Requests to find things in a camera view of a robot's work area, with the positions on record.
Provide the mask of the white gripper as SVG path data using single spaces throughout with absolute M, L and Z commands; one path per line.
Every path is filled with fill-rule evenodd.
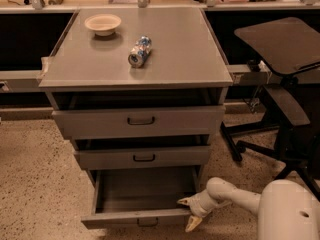
M 218 202 L 209 195 L 207 190 L 203 190 L 190 198 L 187 197 L 179 199 L 177 203 L 189 206 L 193 214 L 189 217 L 185 228 L 187 233 L 193 231 L 198 225 L 200 225 L 202 218 L 206 217 L 218 205 Z

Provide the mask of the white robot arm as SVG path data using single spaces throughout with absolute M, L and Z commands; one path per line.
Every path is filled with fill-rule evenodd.
M 257 217 L 258 240 L 320 240 L 319 202 L 293 181 L 272 181 L 259 194 L 214 177 L 203 191 L 177 203 L 191 211 L 186 232 L 194 230 L 214 209 L 233 203 Z

